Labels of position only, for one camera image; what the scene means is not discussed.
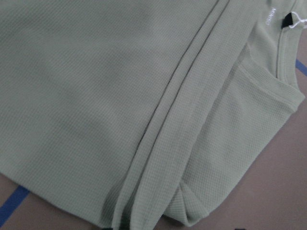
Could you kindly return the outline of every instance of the white string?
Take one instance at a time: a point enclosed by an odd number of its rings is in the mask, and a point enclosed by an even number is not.
[[[301,19],[299,16],[298,16],[298,14],[296,13],[296,12],[294,12],[294,11],[292,11],[291,13],[294,13],[296,16],[297,16],[297,18],[298,18],[298,22],[296,22],[294,25],[290,25],[289,27],[291,28],[291,29],[293,29],[294,27],[296,27],[298,24],[300,24],[300,23],[304,23],[304,22],[307,22],[307,18],[306,19]]]

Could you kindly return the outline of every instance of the black tag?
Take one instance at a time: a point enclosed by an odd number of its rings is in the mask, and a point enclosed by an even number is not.
[[[293,25],[293,20],[292,14],[288,13],[287,16],[285,16],[285,18],[283,19],[282,29],[290,25]]]

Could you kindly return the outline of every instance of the light green garment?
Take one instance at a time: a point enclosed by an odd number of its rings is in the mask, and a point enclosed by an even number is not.
[[[305,99],[291,11],[307,1],[0,0],[0,173],[101,228],[194,225]]]

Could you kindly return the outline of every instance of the brown surface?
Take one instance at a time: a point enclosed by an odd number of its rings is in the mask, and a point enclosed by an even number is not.
[[[297,58],[307,66],[307,29]],[[297,82],[307,97],[307,76]],[[0,206],[17,188],[0,174]],[[162,216],[154,230],[307,230],[307,99],[253,162],[227,199],[193,227]],[[98,230],[30,193],[1,230]]]

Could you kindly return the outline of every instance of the blue stripe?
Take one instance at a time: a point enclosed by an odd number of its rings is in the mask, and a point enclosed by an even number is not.
[[[11,196],[0,207],[0,227],[6,222],[14,210],[21,204],[21,202],[30,193],[29,190],[22,186],[18,186]]]
[[[305,76],[307,76],[307,67],[304,66],[304,64],[298,59],[295,62],[295,67],[298,68],[302,73],[304,73]]]

